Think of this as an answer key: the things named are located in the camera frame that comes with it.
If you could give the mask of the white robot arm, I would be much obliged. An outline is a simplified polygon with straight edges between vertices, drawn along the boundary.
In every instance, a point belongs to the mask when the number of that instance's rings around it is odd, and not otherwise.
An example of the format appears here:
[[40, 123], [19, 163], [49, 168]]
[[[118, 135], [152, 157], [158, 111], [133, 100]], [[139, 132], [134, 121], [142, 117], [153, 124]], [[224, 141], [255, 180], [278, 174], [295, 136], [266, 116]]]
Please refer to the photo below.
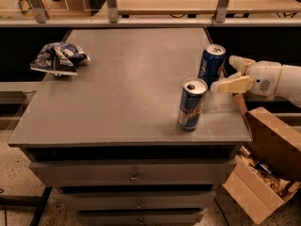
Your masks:
[[255, 61], [230, 56], [229, 64], [237, 73], [211, 85], [215, 93], [251, 92], [265, 97], [285, 98], [301, 107], [301, 68], [273, 61]]

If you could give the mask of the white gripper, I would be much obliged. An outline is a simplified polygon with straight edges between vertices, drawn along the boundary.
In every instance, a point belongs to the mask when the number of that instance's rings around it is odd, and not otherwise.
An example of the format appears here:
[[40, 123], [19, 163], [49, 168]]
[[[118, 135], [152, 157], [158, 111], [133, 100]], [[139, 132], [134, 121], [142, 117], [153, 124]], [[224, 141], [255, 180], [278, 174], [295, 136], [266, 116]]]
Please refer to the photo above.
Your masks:
[[280, 63], [255, 62], [250, 58], [230, 56], [229, 64], [237, 73], [213, 82], [211, 85], [212, 92], [245, 93], [250, 90], [253, 94], [265, 97], [274, 93], [282, 69]]

